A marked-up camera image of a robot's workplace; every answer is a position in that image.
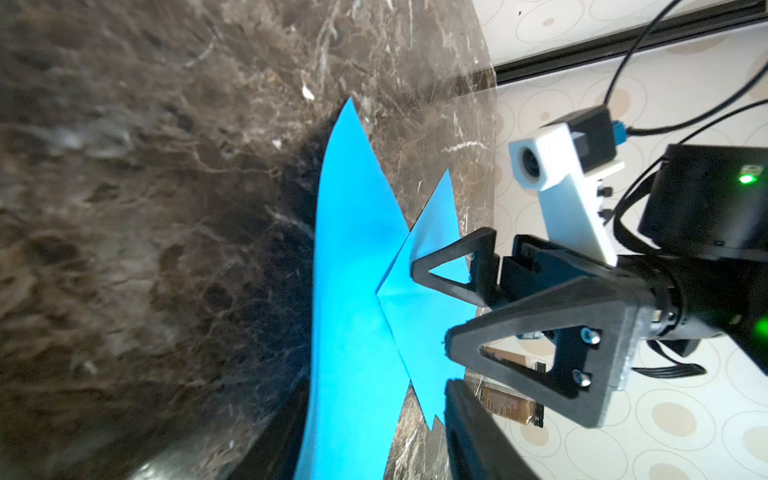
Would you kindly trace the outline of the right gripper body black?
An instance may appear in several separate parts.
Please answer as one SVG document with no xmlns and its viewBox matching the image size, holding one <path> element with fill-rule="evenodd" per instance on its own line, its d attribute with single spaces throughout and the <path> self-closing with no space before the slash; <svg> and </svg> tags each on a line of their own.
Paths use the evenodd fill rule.
<svg viewBox="0 0 768 480">
<path fill-rule="evenodd" d="M 660 263 L 627 256 L 611 268 L 536 237 L 504 257 L 485 242 L 479 292 L 492 318 L 482 354 L 536 336 L 558 353 L 632 354 L 642 341 L 670 334 L 684 313 L 680 286 Z"/>
</svg>

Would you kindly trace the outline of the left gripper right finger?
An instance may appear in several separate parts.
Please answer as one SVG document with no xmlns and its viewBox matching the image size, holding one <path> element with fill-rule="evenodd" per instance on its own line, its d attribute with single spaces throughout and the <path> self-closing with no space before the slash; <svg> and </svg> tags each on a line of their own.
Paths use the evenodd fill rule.
<svg viewBox="0 0 768 480">
<path fill-rule="evenodd" d="M 454 479 L 538 479 L 464 381 L 449 380 L 445 395 L 446 441 Z"/>
</svg>

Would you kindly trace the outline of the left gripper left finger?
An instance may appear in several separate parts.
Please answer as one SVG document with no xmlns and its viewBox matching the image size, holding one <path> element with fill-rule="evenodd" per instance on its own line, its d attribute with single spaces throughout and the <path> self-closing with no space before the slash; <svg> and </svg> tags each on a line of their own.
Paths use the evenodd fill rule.
<svg viewBox="0 0 768 480">
<path fill-rule="evenodd" d="M 230 473 L 229 480 L 291 480 L 294 477 L 307 421 L 309 393 L 309 381 L 300 381 Z"/>
</svg>

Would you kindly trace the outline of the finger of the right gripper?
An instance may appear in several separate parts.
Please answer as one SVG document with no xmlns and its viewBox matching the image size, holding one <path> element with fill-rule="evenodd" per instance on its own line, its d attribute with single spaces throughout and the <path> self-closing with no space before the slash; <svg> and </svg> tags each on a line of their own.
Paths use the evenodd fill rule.
<svg viewBox="0 0 768 480">
<path fill-rule="evenodd" d="M 482 227 L 411 264 L 411 278 L 419 285 L 452 298 L 490 308 L 499 300 L 500 257 L 495 253 L 497 232 Z"/>
<path fill-rule="evenodd" d="M 637 350 L 632 354 L 564 354 L 542 336 L 502 341 L 502 350 L 544 362 L 546 372 L 537 372 L 480 353 L 491 319 L 487 313 L 450 329 L 445 338 L 447 356 L 585 428 L 604 424 L 613 394 L 626 385 Z"/>
</svg>

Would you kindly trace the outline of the blue paper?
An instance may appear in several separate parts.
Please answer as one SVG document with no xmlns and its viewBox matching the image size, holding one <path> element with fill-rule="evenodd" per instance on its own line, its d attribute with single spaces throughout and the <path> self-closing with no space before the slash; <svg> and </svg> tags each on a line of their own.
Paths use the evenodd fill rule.
<svg viewBox="0 0 768 480">
<path fill-rule="evenodd" d="M 309 404 L 297 479 L 380 479 L 410 379 L 376 292 L 409 233 L 347 100 L 317 200 Z"/>
<path fill-rule="evenodd" d="M 445 353 L 446 332 L 475 317 L 477 307 L 416 283 L 412 263 L 460 239 L 450 172 L 446 171 L 377 291 L 427 426 L 444 420 L 445 387 L 465 368 Z"/>
</svg>

